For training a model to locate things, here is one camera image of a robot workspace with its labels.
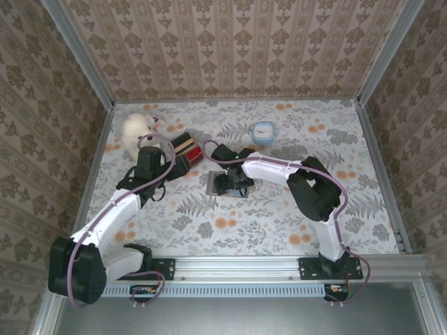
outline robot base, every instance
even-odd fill
[[[346,275],[349,275],[349,279],[363,279],[359,259],[350,257],[348,253],[343,254],[336,262],[318,255],[318,257],[299,258],[298,264],[302,281],[346,280]]]

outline white plush toy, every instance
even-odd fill
[[[131,114],[124,120],[122,135],[123,144],[135,162],[138,160],[138,141],[140,140],[140,137],[158,133],[157,129],[160,125],[161,123],[156,122],[151,115]],[[141,142],[141,146],[143,147],[147,145],[160,148],[160,139],[153,137],[152,140],[148,140],[146,138]]]

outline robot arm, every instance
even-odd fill
[[[318,159],[308,157],[304,161],[284,161],[265,157],[247,148],[236,153],[223,144],[213,151],[211,157],[221,162],[254,158],[243,163],[220,163],[219,165],[227,170],[227,173],[214,180],[218,194],[224,194],[228,189],[241,189],[254,185],[253,179],[267,180],[289,187],[300,211],[314,221],[322,262],[328,263],[328,272],[337,271],[338,262],[348,257],[338,240],[333,217],[335,209],[340,205],[341,191],[319,174],[291,167],[295,163],[329,174]]]
[[[254,152],[249,155],[249,157],[261,157],[262,155],[258,152]],[[318,181],[315,183],[317,190],[315,191],[305,180],[305,177],[297,174],[297,167],[288,166],[288,161],[283,161],[275,159],[277,163],[271,163],[268,161],[247,161],[242,164],[242,169],[248,178],[251,179],[262,179],[271,181],[282,186],[289,187],[295,201],[303,214],[314,221],[314,227],[318,235],[318,240],[320,242],[320,254],[327,258],[328,260],[335,262],[340,259],[344,254],[344,249],[340,245],[337,238],[337,231],[335,230],[334,223],[334,209],[335,205],[339,205],[339,195],[340,192],[336,186],[326,186],[325,193],[322,196],[331,199],[325,199],[326,201],[332,201],[329,208],[326,206],[326,211],[319,207],[319,202],[325,201],[321,199],[320,195],[317,193],[322,185],[318,185]],[[312,161],[312,158],[308,158],[307,163]],[[293,161],[290,163],[306,164],[302,161]]]
[[[75,299],[93,304],[101,296],[108,281],[113,281],[131,272],[150,270],[152,254],[149,248],[135,244],[127,244],[118,254],[105,257],[105,247],[116,235],[121,226],[132,217],[149,199],[157,188],[163,188],[163,183],[185,175],[189,171],[188,159],[177,156],[175,168],[167,174],[165,179],[152,184],[137,193],[130,193],[117,202],[129,190],[146,184],[161,176],[167,165],[161,165],[163,152],[154,147],[143,147],[138,156],[135,167],[118,183],[109,203],[80,231],[74,233],[70,239],[58,238],[50,251],[50,275],[48,287],[51,292],[67,296],[68,260],[76,244],[81,243],[73,265],[71,284]],[[252,160],[243,163],[222,163],[239,158],[249,157]],[[227,190],[242,189],[254,185],[253,179],[263,179],[290,188],[300,211],[315,222],[315,228],[320,241],[320,263],[328,276],[340,273],[344,268],[344,261],[349,258],[337,238],[334,209],[340,205],[341,191],[331,181],[319,174],[307,172],[291,164],[297,163],[314,168],[328,174],[321,163],[313,157],[304,161],[282,161],[276,158],[261,160],[261,155],[254,150],[244,149],[239,154],[221,144],[214,150],[212,158],[221,161],[220,166],[227,170],[219,175],[214,184],[218,194]],[[114,207],[102,216],[105,208]],[[91,229],[91,225],[101,220]]]
[[[118,230],[149,199],[158,201],[153,198],[156,189],[162,188],[164,196],[164,182],[181,177],[189,171],[188,159],[185,156],[177,156],[174,168],[166,177],[160,179],[159,177],[168,168],[167,163],[161,164],[164,159],[166,158],[159,148],[141,148],[137,165],[117,184],[117,190],[107,205],[69,239],[59,237],[53,243],[48,276],[48,288],[51,292],[67,296],[67,280],[70,280],[74,298],[93,304],[101,296],[108,281],[116,280],[131,272],[150,270],[152,252],[149,248],[127,244],[119,253],[111,256],[105,256],[104,251]],[[158,181],[151,186],[141,188],[135,193],[129,192],[156,179]],[[117,199],[123,196],[125,198],[118,202]],[[110,205],[112,205],[110,210],[105,212]],[[98,218],[100,221],[92,229]],[[80,245],[73,263],[71,278],[67,278],[71,254],[78,244]]]

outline floral tablecloth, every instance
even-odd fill
[[[160,132],[169,138],[187,131],[198,144],[212,138],[236,151],[252,147],[288,160],[317,157],[350,195],[339,220],[346,245],[363,254],[398,253],[351,100],[117,105],[88,219],[135,165],[120,137],[124,118],[136,112],[164,120]],[[249,131],[255,121],[274,123],[277,136],[271,146],[253,144]],[[209,196],[205,190],[210,170],[221,169],[203,161],[187,176],[166,183],[164,199],[149,201],[115,235],[108,252],[130,241],[149,246],[157,256],[318,252],[312,222],[300,213],[287,188],[256,180],[247,199]]]

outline wall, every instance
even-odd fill
[[[367,109],[414,251],[447,307],[447,1],[424,3]]]
[[[355,96],[403,0],[62,0],[118,101]]]
[[[0,46],[0,334],[25,334],[105,110],[39,1],[0,1]]]

